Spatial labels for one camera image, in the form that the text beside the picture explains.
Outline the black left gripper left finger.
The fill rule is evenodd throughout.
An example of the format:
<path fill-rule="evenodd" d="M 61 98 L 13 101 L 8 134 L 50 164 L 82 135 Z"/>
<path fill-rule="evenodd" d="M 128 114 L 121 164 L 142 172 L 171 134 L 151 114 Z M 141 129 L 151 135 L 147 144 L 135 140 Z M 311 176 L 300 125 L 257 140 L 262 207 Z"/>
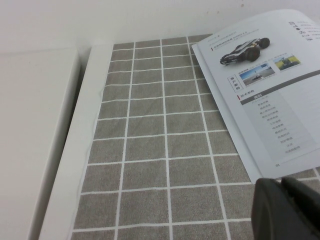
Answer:
<path fill-rule="evenodd" d="M 294 240 L 299 223 L 297 211 L 280 184 L 260 178 L 254 189 L 254 239 Z"/>

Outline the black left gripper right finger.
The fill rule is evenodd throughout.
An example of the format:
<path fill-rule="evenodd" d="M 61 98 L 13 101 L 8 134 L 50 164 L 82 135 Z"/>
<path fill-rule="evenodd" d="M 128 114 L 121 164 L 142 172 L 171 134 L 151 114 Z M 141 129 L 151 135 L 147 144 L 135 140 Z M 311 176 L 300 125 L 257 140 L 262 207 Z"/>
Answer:
<path fill-rule="evenodd" d="M 293 177 L 283 177 L 281 186 L 288 196 L 301 221 L 307 229 L 309 239 L 320 239 L 320 194 Z"/>

